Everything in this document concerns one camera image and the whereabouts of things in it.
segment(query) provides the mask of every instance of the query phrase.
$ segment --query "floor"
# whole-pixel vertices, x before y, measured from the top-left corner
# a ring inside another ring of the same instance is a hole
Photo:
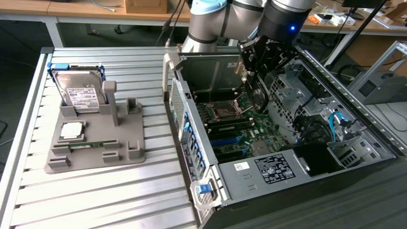
[[[123,46],[154,46],[161,35],[161,27],[123,25],[123,34],[114,31],[117,25],[94,24],[93,30],[98,35],[89,35],[83,24],[62,23],[61,29],[67,47],[123,47]],[[173,45],[182,43],[189,34],[189,28],[177,28]],[[304,40],[312,35],[313,43],[300,43],[304,49],[324,59],[332,48],[322,44],[324,34],[306,34]],[[161,39],[159,45],[165,44],[166,38]],[[7,122],[9,128],[0,139],[0,144],[13,139],[21,114],[23,111],[31,78],[39,58],[42,47],[53,46],[46,25],[41,22],[0,21],[0,120]],[[226,44],[226,39],[219,39],[219,45]],[[349,57],[344,57],[340,65],[353,63]],[[0,146],[0,164],[6,163],[13,142]]]

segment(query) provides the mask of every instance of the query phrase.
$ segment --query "hard drive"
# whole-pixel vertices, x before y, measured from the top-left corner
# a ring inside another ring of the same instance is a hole
[[[78,113],[99,112],[99,105],[107,104],[103,92],[105,68],[57,64],[50,70],[66,106],[74,106]]]

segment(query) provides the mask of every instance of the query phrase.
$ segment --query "motherboard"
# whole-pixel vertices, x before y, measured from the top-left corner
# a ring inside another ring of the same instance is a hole
[[[289,144],[268,114],[260,114],[246,92],[233,100],[198,103],[219,163],[278,152]]]

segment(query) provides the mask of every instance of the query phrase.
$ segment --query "aluminum table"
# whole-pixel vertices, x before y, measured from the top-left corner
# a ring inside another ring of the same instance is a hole
[[[197,228],[162,96],[163,55],[177,47],[43,50],[0,184],[0,228]],[[118,102],[139,98],[145,163],[46,174],[61,104],[49,62],[103,63]]]

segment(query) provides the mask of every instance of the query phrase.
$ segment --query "hard drive label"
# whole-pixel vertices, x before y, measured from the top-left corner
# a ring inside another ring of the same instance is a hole
[[[75,109],[99,108],[95,88],[67,88],[67,91]]]
[[[256,163],[268,184],[296,178],[284,154],[257,159]]]

